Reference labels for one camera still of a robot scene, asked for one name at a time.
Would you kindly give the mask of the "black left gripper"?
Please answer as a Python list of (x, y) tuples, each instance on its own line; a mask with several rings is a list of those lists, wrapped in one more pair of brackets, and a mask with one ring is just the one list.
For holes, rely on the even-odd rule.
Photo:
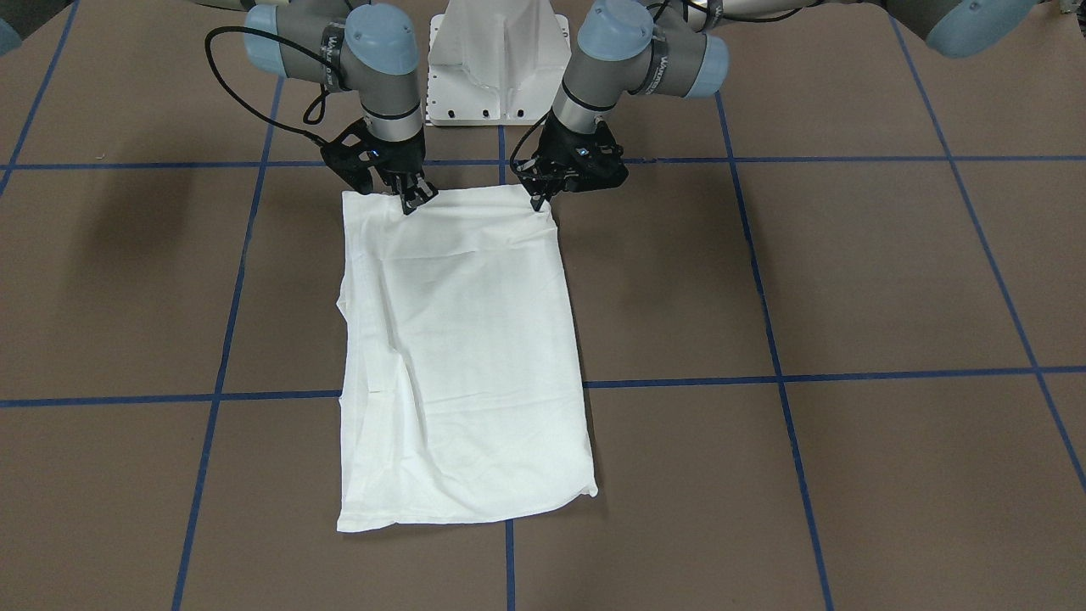
[(574, 132), (550, 111), (532, 129), (539, 126), (542, 131), (536, 150), (527, 160), (518, 162), (518, 180), (527, 191), (533, 191), (530, 204), (534, 212), (550, 205), (553, 198), (551, 191), (561, 191), (560, 178), (570, 148), (586, 143), (613, 143), (613, 131), (606, 120), (594, 120), (589, 133)]

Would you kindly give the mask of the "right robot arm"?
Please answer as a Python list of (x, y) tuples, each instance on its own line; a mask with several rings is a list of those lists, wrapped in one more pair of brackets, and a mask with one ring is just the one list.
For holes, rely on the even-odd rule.
[[(424, 96), (411, 16), (372, 1), (213, 1), (211, 8), (244, 13), (233, 31), (258, 71), (315, 82), (295, 133), (321, 151), (323, 163), (359, 194), (379, 178), (404, 214), (435, 198), (424, 176)], [(333, 139), (313, 132), (328, 97), (358, 96), (361, 116)]]

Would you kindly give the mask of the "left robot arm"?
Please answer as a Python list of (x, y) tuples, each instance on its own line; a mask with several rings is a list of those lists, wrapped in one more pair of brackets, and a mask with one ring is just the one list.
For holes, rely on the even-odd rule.
[(1014, 31), (1039, 1), (593, 1), (532, 155), (509, 167), (531, 208), (560, 193), (624, 184), (624, 148), (607, 119), (623, 96), (707, 99), (730, 71), (731, 52), (714, 31), (768, 25), (822, 5), (872, 5), (943, 58), (988, 50)]

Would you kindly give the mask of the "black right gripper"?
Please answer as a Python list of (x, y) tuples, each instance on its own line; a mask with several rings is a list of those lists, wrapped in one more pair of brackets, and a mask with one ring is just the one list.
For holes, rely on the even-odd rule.
[(372, 163), (391, 191), (402, 191), (403, 214), (411, 214), (438, 196), (439, 190), (424, 178), (424, 136), (412, 136), (402, 142), (377, 138), (372, 143)]

